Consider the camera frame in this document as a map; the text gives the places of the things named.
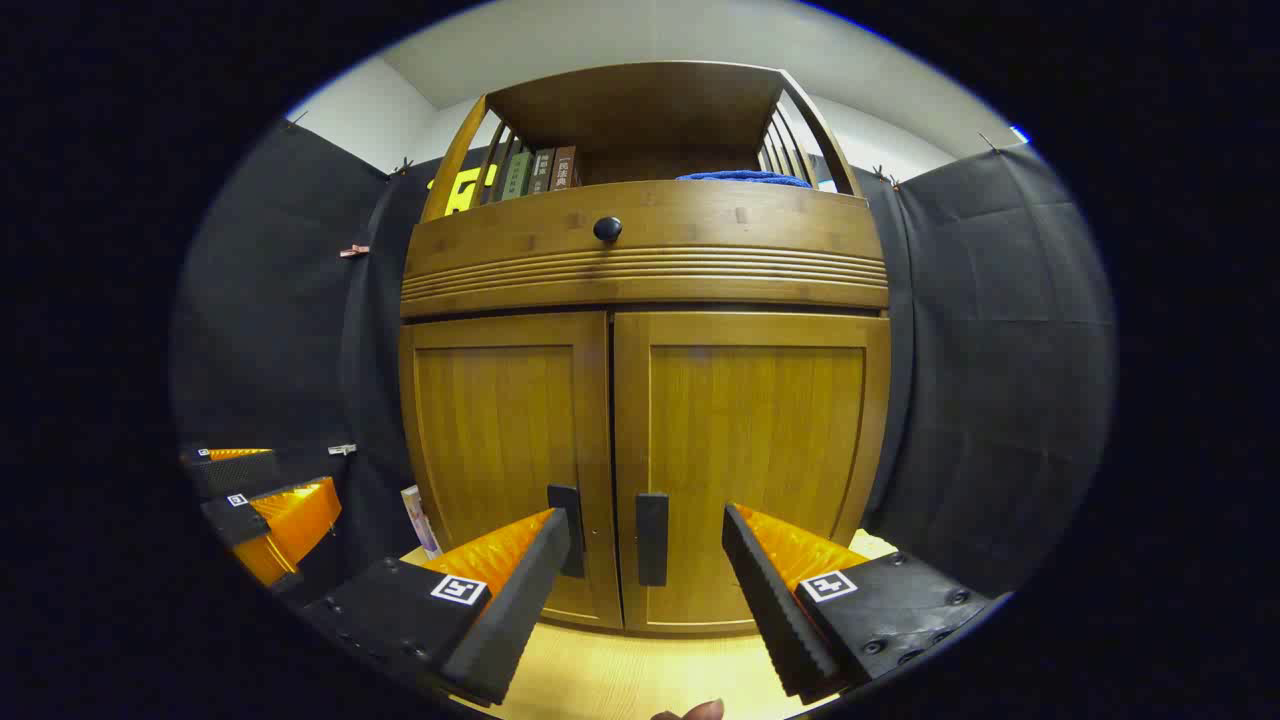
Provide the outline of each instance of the drawer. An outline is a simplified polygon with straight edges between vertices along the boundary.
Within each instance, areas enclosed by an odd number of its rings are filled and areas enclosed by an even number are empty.
[[[613,241],[593,228],[621,220]],[[545,192],[415,227],[401,316],[600,302],[887,307],[867,201],[790,186],[644,181]]]

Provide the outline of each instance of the black cabinet handle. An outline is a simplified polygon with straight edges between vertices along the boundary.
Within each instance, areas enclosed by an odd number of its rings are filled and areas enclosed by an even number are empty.
[[[612,217],[600,218],[599,220],[595,220],[595,227],[591,228],[591,232],[594,232],[595,237],[604,242],[613,242],[618,240],[620,234],[622,234],[622,220]]]
[[[636,496],[636,565],[641,585],[667,584],[667,501],[664,492]]]
[[[586,562],[582,548],[582,503],[577,488],[568,486],[547,486],[547,506],[563,507],[568,520],[568,555],[561,574],[571,578],[586,577]]]

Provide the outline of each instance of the book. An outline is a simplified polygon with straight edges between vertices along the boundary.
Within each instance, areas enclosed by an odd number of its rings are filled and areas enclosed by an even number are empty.
[[[498,151],[493,155],[493,164],[498,168],[497,174],[493,177],[493,187],[489,188],[489,202],[497,202],[502,200],[502,188],[506,184],[507,169],[511,168],[511,159],[520,152],[520,140],[509,138],[498,146]]]
[[[422,543],[426,557],[434,560],[440,556],[440,546],[435,542],[435,533],[431,532],[431,521],[422,512],[422,500],[417,495],[417,486],[411,486],[401,491],[404,498],[404,510],[408,511],[408,520],[413,524],[417,541]]]
[[[577,154],[577,147],[570,145],[568,147],[556,149],[556,160],[552,164],[552,190],[567,190],[573,187],[573,160]]]
[[[547,192],[552,179],[552,159],[556,156],[554,147],[544,147],[534,155],[534,170],[529,177],[529,195]]]
[[[520,152],[511,159],[511,167],[507,168],[507,182],[502,188],[503,200],[525,195],[529,187],[529,164],[532,159],[534,154],[529,151]]]

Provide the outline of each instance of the black fabric backdrop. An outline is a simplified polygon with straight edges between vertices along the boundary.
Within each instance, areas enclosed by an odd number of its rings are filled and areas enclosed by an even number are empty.
[[[179,282],[182,441],[271,447],[287,482],[333,475],[343,511],[301,564],[307,602],[416,542],[399,419],[399,277],[434,167],[388,178],[280,122],[209,210]],[[339,259],[351,245],[370,254]],[[353,455],[329,455],[355,443]]]
[[[1097,468],[1115,319],[1084,218],[1027,145],[902,182],[860,177],[895,311],[891,428],[868,532],[980,592],[1019,587]],[[913,363],[899,357],[909,320]],[[896,457],[893,404],[910,373]]]
[[[463,168],[481,156],[470,151]],[[307,582],[289,596],[300,602],[415,543],[399,497],[413,483],[399,283],[439,161],[388,178],[280,123],[219,196],[188,259],[174,324],[183,439],[274,447],[288,479],[338,482],[343,514],[301,568]],[[897,190],[854,172],[895,318],[864,527],[998,594],[1052,548],[1102,451],[1115,368],[1101,264],[1079,210],[1028,146]],[[370,254],[338,259],[353,243]],[[346,442],[356,454],[328,455]]]

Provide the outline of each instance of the cabinet door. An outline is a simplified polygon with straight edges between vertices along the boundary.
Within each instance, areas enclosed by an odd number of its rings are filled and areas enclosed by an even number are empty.
[[[604,313],[407,325],[401,396],[422,506],[443,550],[576,487],[585,579],[561,575],[545,618],[621,628]]]
[[[887,319],[620,313],[614,442],[626,626],[754,628],[721,548],[726,502],[849,544],[879,460],[888,366]],[[637,575],[646,542],[636,525],[640,493],[668,497],[663,587]]]

